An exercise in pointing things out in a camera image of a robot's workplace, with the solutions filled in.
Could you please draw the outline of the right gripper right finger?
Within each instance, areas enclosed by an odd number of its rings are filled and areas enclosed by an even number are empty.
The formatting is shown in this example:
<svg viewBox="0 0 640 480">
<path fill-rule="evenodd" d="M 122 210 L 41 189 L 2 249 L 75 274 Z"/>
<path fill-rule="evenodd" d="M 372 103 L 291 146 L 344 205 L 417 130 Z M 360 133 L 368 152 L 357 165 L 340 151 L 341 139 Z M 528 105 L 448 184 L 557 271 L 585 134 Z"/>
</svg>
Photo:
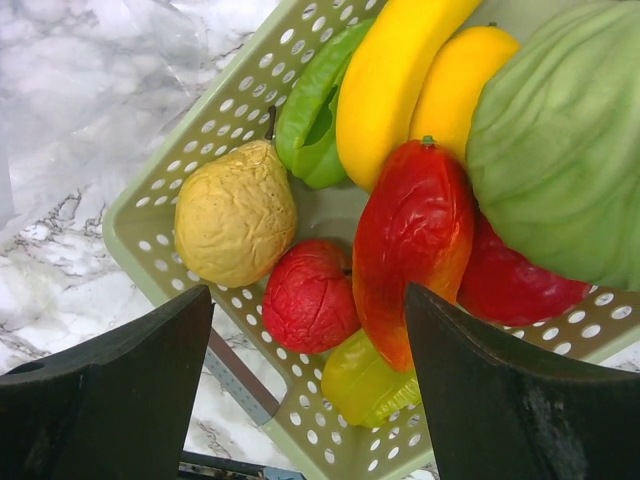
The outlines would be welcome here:
<svg viewBox="0 0 640 480">
<path fill-rule="evenodd" d="M 444 479 L 635 479 L 639 377 L 546 351 L 412 284 L 407 328 Z"/>
</svg>

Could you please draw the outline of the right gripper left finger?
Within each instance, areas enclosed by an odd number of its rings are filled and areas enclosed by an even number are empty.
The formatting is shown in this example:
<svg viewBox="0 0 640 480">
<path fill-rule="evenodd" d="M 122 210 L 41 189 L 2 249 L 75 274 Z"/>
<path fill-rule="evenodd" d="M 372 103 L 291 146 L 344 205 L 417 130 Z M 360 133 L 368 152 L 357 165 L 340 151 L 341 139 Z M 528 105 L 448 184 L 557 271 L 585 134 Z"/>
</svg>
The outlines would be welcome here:
<svg viewBox="0 0 640 480">
<path fill-rule="evenodd" d="M 212 310 L 195 286 L 3 374 L 2 478 L 176 478 Z"/>
</svg>

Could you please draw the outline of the yellow toy pear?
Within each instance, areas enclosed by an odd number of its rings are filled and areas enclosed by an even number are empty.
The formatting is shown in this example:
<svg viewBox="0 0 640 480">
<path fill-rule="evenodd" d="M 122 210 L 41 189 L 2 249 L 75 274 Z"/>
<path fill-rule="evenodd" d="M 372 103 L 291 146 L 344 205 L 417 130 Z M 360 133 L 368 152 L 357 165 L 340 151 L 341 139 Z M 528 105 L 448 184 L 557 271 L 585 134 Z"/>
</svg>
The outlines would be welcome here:
<svg viewBox="0 0 640 480">
<path fill-rule="evenodd" d="M 174 244 L 183 264 L 227 288 L 267 275 L 293 241 L 297 210 L 288 171 L 272 143 L 276 108 L 262 139 L 202 166 L 183 184 Z"/>
</svg>

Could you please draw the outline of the clear zip top bag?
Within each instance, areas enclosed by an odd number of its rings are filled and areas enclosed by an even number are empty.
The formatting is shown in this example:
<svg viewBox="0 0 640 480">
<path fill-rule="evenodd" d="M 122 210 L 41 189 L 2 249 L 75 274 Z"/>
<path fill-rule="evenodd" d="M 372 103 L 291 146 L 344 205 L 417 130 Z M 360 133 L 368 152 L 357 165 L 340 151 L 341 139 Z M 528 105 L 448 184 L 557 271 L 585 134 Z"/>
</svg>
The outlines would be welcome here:
<svg viewBox="0 0 640 480">
<path fill-rule="evenodd" d="M 138 156 L 274 10 L 271 1 L 5 1 L 1 236 Z"/>
</svg>

